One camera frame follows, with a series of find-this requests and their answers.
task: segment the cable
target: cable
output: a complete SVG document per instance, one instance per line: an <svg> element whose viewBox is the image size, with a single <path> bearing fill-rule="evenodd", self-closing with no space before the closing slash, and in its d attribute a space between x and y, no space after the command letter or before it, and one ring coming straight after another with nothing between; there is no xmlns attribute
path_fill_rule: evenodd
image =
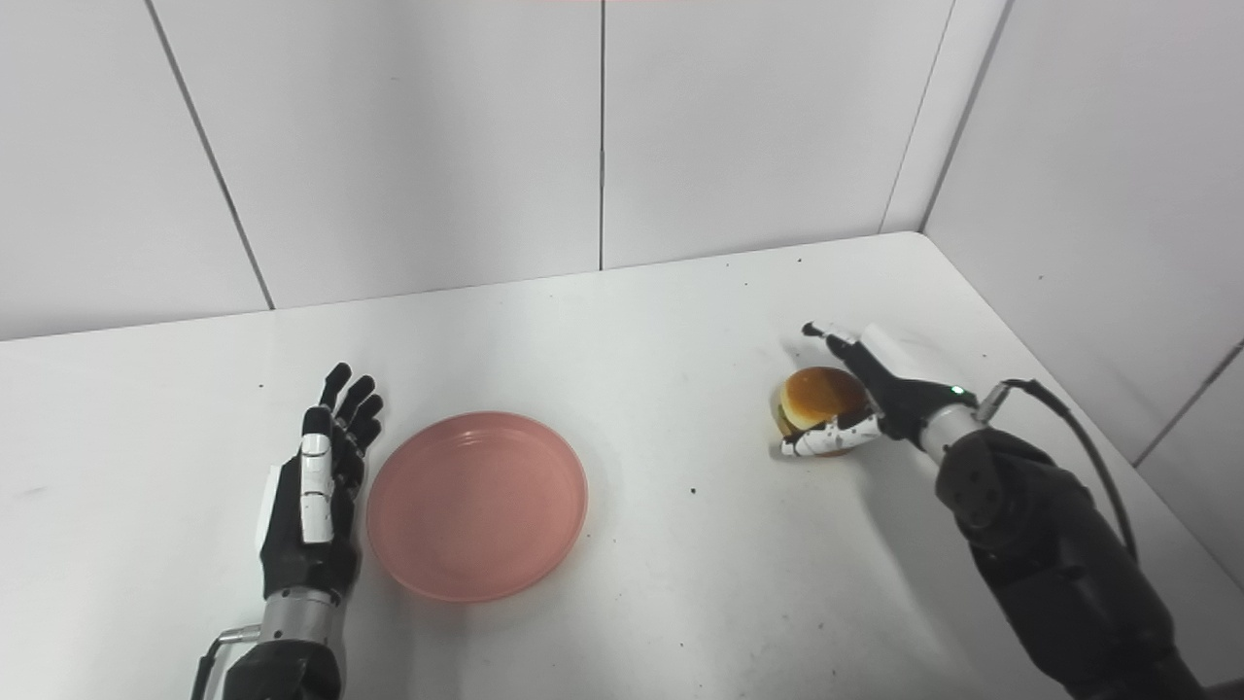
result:
<svg viewBox="0 0 1244 700"><path fill-rule="evenodd" d="M208 679L211 678L211 666L216 663L216 653L220 652L220 638L211 640L208 653L199 659L199 673L194 676L194 688L190 689L190 700L203 700L208 691Z"/></svg>
<svg viewBox="0 0 1244 700"><path fill-rule="evenodd" d="M1097 451L1097 446L1093 445L1092 439L1085 431L1080 421L1071 415L1071 409L1059 400L1049 389L1035 379L1020 380L1009 379L1004 382L1006 387L1014 387L1015 389L1024 390L1029 397L1036 399L1041 404L1045 404L1047 409L1055 413L1060 419L1062 419L1071 433L1076 434L1076 439L1080 440L1080 445L1084 446L1085 453L1088 454L1088 461L1092 463L1092 469L1097 471L1097 479L1101 480L1102 487L1106 490L1106 497L1110 500L1110 507L1115 511L1115 520L1118 521L1118 533L1123 538L1123 547L1127 553L1132 557L1133 562L1140 562L1140 557L1136 552L1136 537L1132 535L1132 522L1127 517L1127 509L1123 507L1123 499L1118 495L1118 489L1115 486L1115 477L1110 476L1110 470L1106 469L1105 460L1101 459L1101 453Z"/></svg>
<svg viewBox="0 0 1244 700"><path fill-rule="evenodd" d="M211 640L208 653L199 659L199 673L194 676L194 688L190 689L190 700L203 700L208 691L208 680L211 678L211 666L216 663L216 654L224 644L240 644L258 642L262 632L260 625L246 625L226 629Z"/></svg>

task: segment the black cable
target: black cable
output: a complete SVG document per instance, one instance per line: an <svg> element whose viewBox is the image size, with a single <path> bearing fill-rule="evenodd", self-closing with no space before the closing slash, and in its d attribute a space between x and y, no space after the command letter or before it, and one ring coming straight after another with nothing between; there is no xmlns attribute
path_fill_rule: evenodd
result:
<svg viewBox="0 0 1244 700"><path fill-rule="evenodd" d="M203 700L208 691L208 679L211 678L211 666L216 663L216 653L220 652L220 638L211 640L208 653L199 659L199 673L194 676L194 688L190 689L190 700Z"/></svg>
<svg viewBox="0 0 1244 700"><path fill-rule="evenodd" d="M1080 445L1082 445L1085 453L1088 454L1088 461L1092 463L1092 469L1097 471L1097 479L1101 480L1102 487L1106 489L1106 497L1110 500L1110 507L1115 511L1115 520L1118 521L1118 533L1123 538L1123 547L1132 557L1132 561L1140 562L1140 557L1136 552L1136 537L1132 535L1132 522L1127 517L1127 509L1123 507L1123 499L1118 495L1118 489L1115 486L1115 479L1110 476L1110 470L1106 469L1106 463L1101 459L1101 453L1097 451L1097 446L1093 445L1092 439L1088 438L1088 434L1085 431L1084 426L1080 425L1080 421L1071 415L1071 409L1067 409L1066 404L1060 402L1054 393L1035 379L1030 379L1028 382L1009 379L1003 384L1021 389L1029 397L1036 399L1041 404L1045 404L1047 409L1054 412L1067 424L1071 433L1076 434L1076 438L1080 440Z"/></svg>

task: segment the pink plate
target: pink plate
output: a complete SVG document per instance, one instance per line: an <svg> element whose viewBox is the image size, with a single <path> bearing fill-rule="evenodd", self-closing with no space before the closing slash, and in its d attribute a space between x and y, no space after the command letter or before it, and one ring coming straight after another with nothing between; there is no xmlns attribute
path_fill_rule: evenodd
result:
<svg viewBox="0 0 1244 700"><path fill-rule="evenodd" d="M495 601L551 572L578 538L587 480L556 433L514 414L465 414L407 440L367 501L381 564L411 591Z"/></svg>

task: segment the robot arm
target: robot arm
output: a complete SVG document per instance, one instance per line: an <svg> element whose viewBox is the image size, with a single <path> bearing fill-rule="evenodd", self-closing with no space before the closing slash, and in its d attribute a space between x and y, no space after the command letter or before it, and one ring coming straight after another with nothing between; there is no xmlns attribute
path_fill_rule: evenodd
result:
<svg viewBox="0 0 1244 700"><path fill-rule="evenodd" d="M1176 649L1171 614L1088 491L1042 451L988 425L1008 387L1055 410L1061 403L1035 382L999 385L982 405L957 385L904 379L896 368L908 358L876 326L860 338L811 323L804 332L824 338L861 380L884 435L939 466L937 497L1042 673L1082 700L1205 698Z"/></svg>
<svg viewBox="0 0 1244 700"><path fill-rule="evenodd" d="M261 522L264 620L258 629L228 630L200 661L192 700L203 698L221 643L259 642L229 669L225 700L337 700L341 670L328 648L330 632L358 577L353 542L355 497L363 456L381 433L383 403L376 383L350 382L337 366L325 379L320 404L302 418L299 453L270 475L271 500Z"/></svg>

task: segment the white table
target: white table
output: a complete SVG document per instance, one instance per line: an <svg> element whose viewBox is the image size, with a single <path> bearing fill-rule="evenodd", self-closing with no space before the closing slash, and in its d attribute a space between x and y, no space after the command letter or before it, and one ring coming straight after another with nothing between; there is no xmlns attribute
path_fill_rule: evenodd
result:
<svg viewBox="0 0 1244 700"><path fill-rule="evenodd" d="M347 361L387 402L372 472L423 426L498 409L560 431L591 489L571 556L503 602L415 599L367 553L351 699L1061 698L923 455L773 456L774 390L831 363L799 336L812 317L924 334L977 392L1052 385L917 234L0 343L4 695L188 695L216 632L259 618L267 466ZM1105 502L1056 419L1015 398L996 423ZM1193 670L1244 675L1244 594L1093 435Z"/></svg>

